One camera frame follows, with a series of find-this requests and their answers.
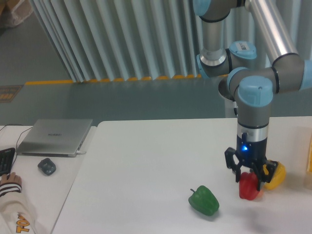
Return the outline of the white striped sleeve forearm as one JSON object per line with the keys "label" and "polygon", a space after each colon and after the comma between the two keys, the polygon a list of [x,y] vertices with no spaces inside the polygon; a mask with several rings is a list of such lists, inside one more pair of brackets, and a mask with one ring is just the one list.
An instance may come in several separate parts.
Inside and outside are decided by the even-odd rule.
{"label": "white striped sleeve forearm", "polygon": [[2,234],[38,234],[21,185],[7,182],[0,186],[0,232]]}

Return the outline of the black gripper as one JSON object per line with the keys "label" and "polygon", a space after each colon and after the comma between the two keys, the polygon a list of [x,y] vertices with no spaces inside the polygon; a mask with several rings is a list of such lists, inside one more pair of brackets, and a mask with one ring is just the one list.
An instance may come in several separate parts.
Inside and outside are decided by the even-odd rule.
{"label": "black gripper", "polygon": [[226,166],[235,174],[235,181],[239,182],[241,177],[241,167],[252,168],[257,177],[256,189],[260,191],[265,183],[270,183],[278,162],[266,159],[267,139],[257,142],[243,142],[242,138],[237,136],[236,150],[229,147],[225,152]]}

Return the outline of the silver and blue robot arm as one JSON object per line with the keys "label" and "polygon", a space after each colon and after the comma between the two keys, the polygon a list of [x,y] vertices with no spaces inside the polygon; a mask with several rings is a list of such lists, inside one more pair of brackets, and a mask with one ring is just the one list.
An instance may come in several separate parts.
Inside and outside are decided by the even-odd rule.
{"label": "silver and blue robot arm", "polygon": [[[224,20],[234,8],[249,11],[259,28],[271,67],[252,68],[255,47],[246,41],[223,46]],[[236,106],[236,148],[225,151],[226,164],[240,180],[242,166],[255,173],[260,190],[278,167],[266,158],[271,103],[274,94],[312,86],[312,63],[303,60],[286,25],[270,0],[195,0],[194,12],[202,20],[203,47],[197,55],[204,78],[227,75],[226,90]]]}

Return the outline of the person's hand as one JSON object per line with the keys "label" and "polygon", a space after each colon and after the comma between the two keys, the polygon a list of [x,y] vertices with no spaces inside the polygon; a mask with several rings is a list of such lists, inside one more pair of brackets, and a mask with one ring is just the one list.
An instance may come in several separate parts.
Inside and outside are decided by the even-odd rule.
{"label": "person's hand", "polygon": [[16,175],[15,172],[7,175],[3,174],[0,180],[0,189],[15,189],[19,192],[22,191],[22,179],[19,175]]}

